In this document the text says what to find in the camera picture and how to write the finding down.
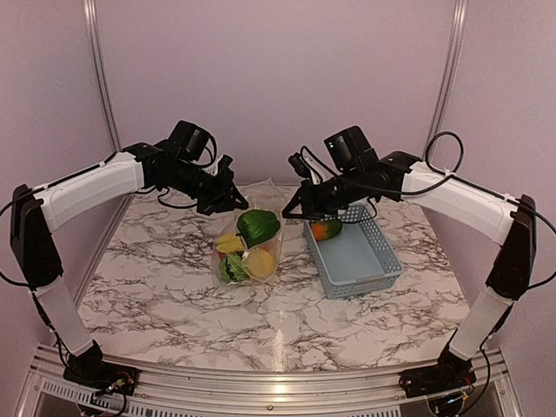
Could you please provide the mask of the dark green toy avocado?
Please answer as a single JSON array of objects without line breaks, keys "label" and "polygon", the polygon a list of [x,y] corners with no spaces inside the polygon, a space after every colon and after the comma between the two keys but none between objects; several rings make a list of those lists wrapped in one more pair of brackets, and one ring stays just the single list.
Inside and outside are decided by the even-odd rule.
[{"label": "dark green toy avocado", "polygon": [[251,209],[236,221],[236,230],[248,249],[271,240],[281,229],[281,223],[273,211]]}]

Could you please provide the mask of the orange green toy mango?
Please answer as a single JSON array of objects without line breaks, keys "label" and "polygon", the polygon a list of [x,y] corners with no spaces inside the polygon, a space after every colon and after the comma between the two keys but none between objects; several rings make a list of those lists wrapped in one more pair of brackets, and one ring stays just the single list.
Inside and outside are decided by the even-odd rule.
[{"label": "orange green toy mango", "polygon": [[335,238],[342,230],[343,223],[338,219],[322,220],[311,225],[311,231],[317,242]]}]

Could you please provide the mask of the yellow toy banana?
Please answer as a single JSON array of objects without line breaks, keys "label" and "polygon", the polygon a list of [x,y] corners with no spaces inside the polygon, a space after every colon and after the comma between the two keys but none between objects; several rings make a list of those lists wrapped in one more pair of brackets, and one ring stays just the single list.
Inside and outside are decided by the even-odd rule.
[{"label": "yellow toy banana", "polygon": [[237,233],[228,233],[219,236],[215,241],[216,251],[221,254],[242,253],[244,246]]}]

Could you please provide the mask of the clear zip top bag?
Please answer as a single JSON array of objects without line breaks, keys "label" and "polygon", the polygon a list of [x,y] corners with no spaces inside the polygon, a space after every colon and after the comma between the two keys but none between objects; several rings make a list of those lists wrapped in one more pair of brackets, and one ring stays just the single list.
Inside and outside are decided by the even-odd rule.
[{"label": "clear zip top bag", "polygon": [[267,283],[281,258],[285,194],[270,178],[241,192],[248,207],[235,211],[214,240],[212,275],[220,285]]}]

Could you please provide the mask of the yellow toy lemon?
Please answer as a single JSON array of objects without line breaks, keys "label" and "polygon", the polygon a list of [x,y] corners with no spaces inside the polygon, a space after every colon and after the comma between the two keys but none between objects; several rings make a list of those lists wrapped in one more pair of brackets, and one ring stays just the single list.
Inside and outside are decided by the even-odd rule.
[{"label": "yellow toy lemon", "polygon": [[276,260],[267,250],[257,248],[247,255],[244,265],[254,278],[266,279],[274,273]]}]

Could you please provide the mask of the green toy watermelon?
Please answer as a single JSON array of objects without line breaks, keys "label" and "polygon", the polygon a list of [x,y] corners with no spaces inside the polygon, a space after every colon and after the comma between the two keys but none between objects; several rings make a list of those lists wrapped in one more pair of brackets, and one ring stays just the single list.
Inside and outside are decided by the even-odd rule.
[{"label": "green toy watermelon", "polygon": [[225,282],[241,282],[249,278],[242,258],[234,253],[225,255],[219,263],[220,278]]}]

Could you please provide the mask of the grey plastic basket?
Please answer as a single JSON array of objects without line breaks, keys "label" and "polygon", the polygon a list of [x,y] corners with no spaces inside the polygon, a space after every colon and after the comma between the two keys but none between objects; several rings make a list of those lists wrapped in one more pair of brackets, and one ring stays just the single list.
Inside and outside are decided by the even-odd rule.
[{"label": "grey plastic basket", "polygon": [[389,240],[364,204],[354,204],[339,214],[339,233],[318,241],[313,223],[303,234],[315,263],[325,296],[348,298],[391,288],[403,266]]}]

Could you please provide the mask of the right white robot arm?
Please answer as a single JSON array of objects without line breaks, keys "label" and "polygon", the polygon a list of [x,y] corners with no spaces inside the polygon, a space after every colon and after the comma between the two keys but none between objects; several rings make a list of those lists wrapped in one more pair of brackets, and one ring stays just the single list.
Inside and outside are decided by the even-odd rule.
[{"label": "right white robot arm", "polygon": [[530,287],[536,250],[534,200],[492,191],[406,151],[378,156],[359,126],[330,136],[324,144],[333,169],[307,147],[288,158],[301,185],[282,211],[285,217],[323,220],[364,198],[387,198],[457,223],[498,249],[483,289],[431,369],[430,381],[439,389],[450,388],[463,376],[463,363]]}]

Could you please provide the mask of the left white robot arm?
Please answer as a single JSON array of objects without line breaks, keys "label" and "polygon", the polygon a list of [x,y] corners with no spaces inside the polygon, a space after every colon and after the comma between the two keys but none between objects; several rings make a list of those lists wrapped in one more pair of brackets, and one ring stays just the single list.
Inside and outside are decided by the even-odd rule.
[{"label": "left white robot arm", "polygon": [[66,368],[92,387],[109,380],[109,366],[78,313],[75,285],[65,280],[73,249],[61,235],[88,212],[149,189],[188,196],[200,215],[247,206],[235,185],[232,156],[220,153],[216,139],[192,122],[180,121],[169,137],[138,142],[87,168],[36,186],[22,184],[2,208],[10,215],[10,249],[38,313],[69,355]]}]

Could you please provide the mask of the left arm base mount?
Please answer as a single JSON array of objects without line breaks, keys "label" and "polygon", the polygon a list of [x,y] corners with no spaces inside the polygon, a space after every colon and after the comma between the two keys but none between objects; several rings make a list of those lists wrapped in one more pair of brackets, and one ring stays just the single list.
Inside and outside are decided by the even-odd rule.
[{"label": "left arm base mount", "polygon": [[[135,367],[117,365],[109,362],[104,363],[104,368],[97,377],[82,377],[76,371],[66,367],[63,372],[63,378],[67,381],[75,382],[86,387],[95,388],[103,394],[125,394],[131,396],[136,389],[136,383],[139,376],[139,370]],[[123,385],[119,388],[109,388],[117,381],[122,380]]]}]

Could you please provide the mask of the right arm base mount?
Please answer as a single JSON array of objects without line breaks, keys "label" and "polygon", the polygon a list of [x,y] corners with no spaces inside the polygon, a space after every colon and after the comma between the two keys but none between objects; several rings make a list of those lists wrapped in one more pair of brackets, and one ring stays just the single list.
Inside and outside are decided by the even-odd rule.
[{"label": "right arm base mount", "polygon": [[476,381],[477,378],[471,365],[457,369],[436,364],[402,371],[399,386],[404,390],[407,398],[414,398],[465,386],[471,387]]}]

